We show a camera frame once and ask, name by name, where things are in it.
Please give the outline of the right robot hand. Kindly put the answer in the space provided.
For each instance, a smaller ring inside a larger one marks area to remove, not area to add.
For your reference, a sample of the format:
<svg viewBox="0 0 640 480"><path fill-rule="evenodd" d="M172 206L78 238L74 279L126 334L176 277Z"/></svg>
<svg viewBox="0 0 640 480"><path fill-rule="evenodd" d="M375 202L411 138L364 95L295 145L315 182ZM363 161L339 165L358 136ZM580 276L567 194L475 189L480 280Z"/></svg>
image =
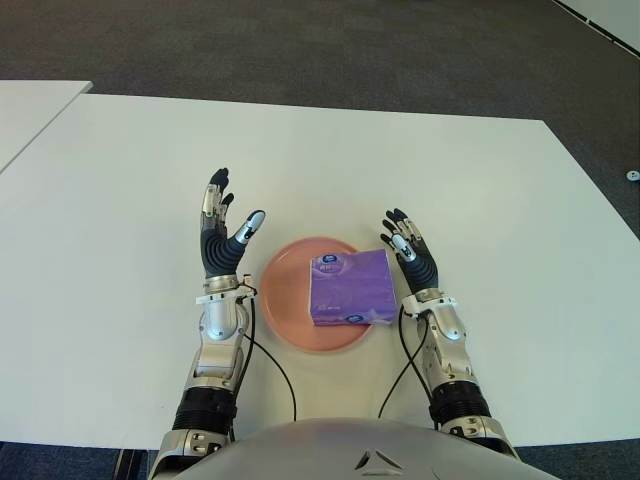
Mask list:
<svg viewBox="0 0 640 480"><path fill-rule="evenodd" d="M400 209L387 210L380 239L391 248L410 291L415 294L439 285L438 268L414 222Z"/></svg>

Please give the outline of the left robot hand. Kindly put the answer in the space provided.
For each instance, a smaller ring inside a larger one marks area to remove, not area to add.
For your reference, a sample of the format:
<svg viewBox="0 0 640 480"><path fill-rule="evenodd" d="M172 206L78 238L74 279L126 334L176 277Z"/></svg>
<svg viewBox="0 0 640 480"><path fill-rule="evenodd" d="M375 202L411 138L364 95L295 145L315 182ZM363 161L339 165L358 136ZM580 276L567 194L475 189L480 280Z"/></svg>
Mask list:
<svg viewBox="0 0 640 480"><path fill-rule="evenodd" d="M251 238L262 226L266 213L251 212L244 223L229 235L226 215L234 200L225 193L229 185L229 169L220 168L206 186L200 214L200 253L207 279L235 275Z"/></svg>

